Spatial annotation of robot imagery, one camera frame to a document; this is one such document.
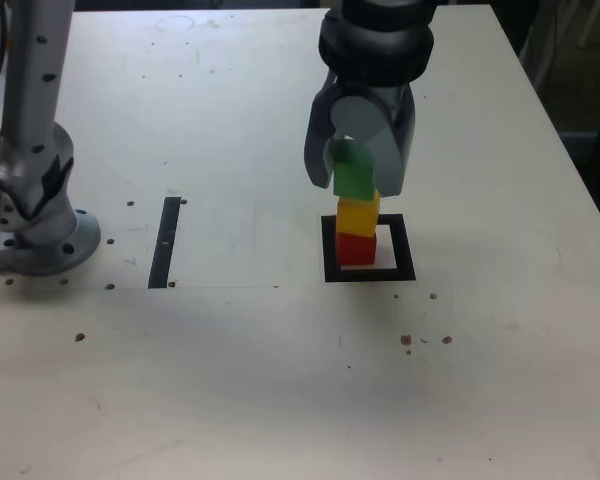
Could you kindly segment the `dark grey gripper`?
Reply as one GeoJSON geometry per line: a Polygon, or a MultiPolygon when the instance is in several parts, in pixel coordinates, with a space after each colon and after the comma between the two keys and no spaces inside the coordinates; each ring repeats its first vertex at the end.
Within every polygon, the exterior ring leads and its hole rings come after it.
{"type": "Polygon", "coordinates": [[[329,186],[333,167],[325,159],[325,148],[336,129],[371,155],[380,196],[400,195],[414,127],[415,105],[409,85],[371,86],[333,74],[311,105],[304,144],[304,164],[311,183],[323,189],[329,186]]]}

